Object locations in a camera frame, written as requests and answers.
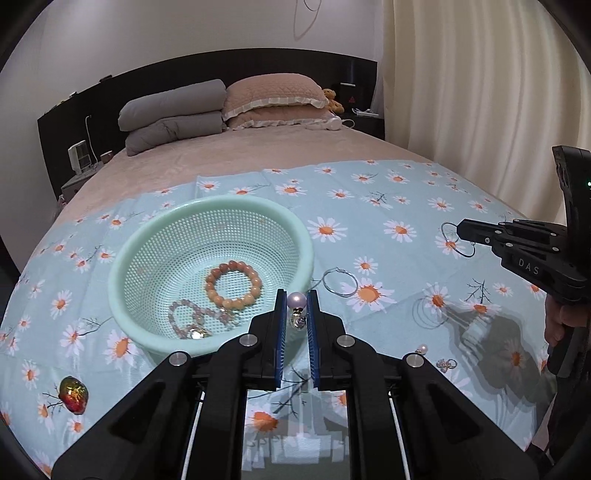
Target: curtain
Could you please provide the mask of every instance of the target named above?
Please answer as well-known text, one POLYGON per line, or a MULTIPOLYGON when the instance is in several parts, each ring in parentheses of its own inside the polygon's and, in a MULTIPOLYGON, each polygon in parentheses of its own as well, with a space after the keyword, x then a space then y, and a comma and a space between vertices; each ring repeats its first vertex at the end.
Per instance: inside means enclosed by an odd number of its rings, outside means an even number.
POLYGON ((386 139, 566 223, 551 148, 591 150, 591 75, 537 0, 384 0, 386 139))

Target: pink beaded bracelet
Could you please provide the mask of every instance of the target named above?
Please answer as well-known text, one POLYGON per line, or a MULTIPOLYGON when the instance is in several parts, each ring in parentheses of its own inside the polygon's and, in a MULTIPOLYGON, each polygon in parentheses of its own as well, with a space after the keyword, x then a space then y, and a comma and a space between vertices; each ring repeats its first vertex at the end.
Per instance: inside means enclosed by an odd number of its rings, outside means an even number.
POLYGON ((256 270, 244 262, 230 260, 228 263, 221 263, 205 277, 205 282, 205 291, 209 300, 226 310, 242 310, 244 307, 254 304, 256 299, 261 296, 262 281, 256 270), (224 273, 232 271, 243 272, 250 278, 252 284, 250 292, 239 299, 225 299, 216 291, 217 279, 224 273))

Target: green plastic basket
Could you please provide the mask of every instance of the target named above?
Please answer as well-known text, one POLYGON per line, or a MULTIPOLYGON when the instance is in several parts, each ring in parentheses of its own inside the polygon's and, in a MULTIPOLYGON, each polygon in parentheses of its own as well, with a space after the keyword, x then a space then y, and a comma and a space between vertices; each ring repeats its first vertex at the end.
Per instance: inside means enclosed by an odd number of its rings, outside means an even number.
MULTIPOLYGON (((109 304, 119 327, 152 357, 179 350, 204 355, 247 332, 255 315, 272 310, 278 288, 306 291, 313 261, 310 235, 287 208, 237 195, 195 200, 158 215, 127 240, 109 275, 109 304), (236 326, 206 316, 212 336, 180 339, 168 321, 171 304, 186 299, 215 309, 204 290, 205 277, 229 260, 242 260, 258 271, 260 298, 237 312, 236 326)), ((237 271, 216 283, 224 298, 243 296, 249 287, 237 271)), ((177 324, 191 323, 192 313, 189 307, 176 308, 177 324)))

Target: gray folded blanket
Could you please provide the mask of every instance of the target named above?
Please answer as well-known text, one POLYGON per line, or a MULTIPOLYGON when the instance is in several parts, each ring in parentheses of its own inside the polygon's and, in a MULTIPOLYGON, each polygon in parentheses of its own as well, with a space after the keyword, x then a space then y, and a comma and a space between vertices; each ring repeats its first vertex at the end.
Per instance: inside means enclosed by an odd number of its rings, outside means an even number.
POLYGON ((125 139, 127 155, 133 157, 158 145, 222 133, 222 113, 208 112, 197 115, 163 118, 147 127, 130 132, 125 139))
POLYGON ((194 83, 131 100, 119 113, 119 129, 131 132, 147 127, 161 118, 221 110, 226 86, 221 80, 194 83))

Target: hand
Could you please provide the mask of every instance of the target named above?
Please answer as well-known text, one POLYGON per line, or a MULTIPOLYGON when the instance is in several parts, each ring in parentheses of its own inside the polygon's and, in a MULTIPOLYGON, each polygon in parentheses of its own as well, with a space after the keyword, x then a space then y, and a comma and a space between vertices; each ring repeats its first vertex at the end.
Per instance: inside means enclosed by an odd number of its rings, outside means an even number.
POLYGON ((544 338, 551 346, 564 337, 564 325, 586 327, 587 317, 591 313, 589 305, 561 305, 550 295, 546 296, 546 330, 544 338))

